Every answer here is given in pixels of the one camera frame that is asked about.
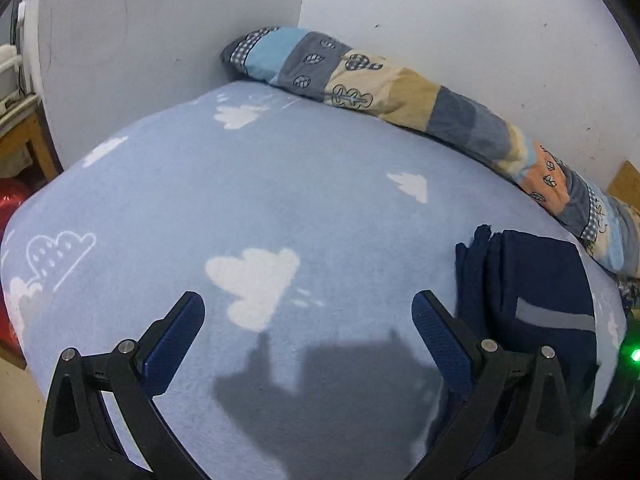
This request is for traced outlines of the navy work jacket red collar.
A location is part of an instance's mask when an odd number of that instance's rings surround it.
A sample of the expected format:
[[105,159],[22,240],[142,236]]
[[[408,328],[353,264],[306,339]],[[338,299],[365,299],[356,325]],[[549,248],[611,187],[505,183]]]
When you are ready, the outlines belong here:
[[587,274],[573,244],[478,226],[456,245],[457,316],[480,339],[532,353],[549,346],[570,404],[590,409],[598,370],[596,319]]

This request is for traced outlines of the dark patterned cloth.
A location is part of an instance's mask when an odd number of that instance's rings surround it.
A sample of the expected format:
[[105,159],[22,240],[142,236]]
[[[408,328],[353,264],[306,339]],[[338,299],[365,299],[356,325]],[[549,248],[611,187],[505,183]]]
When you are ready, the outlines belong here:
[[620,301],[628,315],[640,320],[640,281],[636,278],[620,278],[617,282]]

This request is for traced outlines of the wooden headboard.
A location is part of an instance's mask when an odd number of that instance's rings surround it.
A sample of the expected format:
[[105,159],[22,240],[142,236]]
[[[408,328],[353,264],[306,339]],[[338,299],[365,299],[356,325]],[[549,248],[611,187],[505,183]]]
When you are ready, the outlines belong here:
[[629,160],[625,160],[620,166],[608,186],[608,194],[629,206],[640,209],[640,172]]

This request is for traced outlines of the red object beside bed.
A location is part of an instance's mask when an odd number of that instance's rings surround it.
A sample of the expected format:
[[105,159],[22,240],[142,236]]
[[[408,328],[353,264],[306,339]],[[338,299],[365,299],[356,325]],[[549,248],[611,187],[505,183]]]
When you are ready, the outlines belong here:
[[21,347],[24,321],[18,303],[24,280],[12,276],[11,263],[17,255],[12,217],[30,195],[29,188],[15,179],[1,179],[1,359],[24,370],[26,361]]

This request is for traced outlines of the light blue cloud bedsheet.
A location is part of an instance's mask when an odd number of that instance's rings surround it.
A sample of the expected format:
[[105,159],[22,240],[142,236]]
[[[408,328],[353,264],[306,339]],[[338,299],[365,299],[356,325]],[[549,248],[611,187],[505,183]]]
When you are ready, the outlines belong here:
[[214,479],[400,479],[442,378],[413,325],[456,301],[475,229],[570,234],[444,144],[241,81],[122,129],[12,217],[21,346],[140,337],[188,290],[205,321],[157,407]]

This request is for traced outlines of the wooden side table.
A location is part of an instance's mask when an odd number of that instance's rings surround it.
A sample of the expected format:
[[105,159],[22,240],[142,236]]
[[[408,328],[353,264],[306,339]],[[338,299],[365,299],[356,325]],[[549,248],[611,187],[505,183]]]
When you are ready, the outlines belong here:
[[30,94],[1,117],[1,157],[27,148],[47,182],[62,171],[40,96]]

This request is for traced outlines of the patchwork rolled quilt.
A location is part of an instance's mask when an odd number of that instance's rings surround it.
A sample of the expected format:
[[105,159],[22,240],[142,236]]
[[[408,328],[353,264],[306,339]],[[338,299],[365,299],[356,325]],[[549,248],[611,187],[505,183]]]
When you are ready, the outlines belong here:
[[426,134],[516,184],[621,278],[639,275],[639,211],[606,194],[486,106],[322,32],[263,27],[221,52],[227,67],[329,106]]

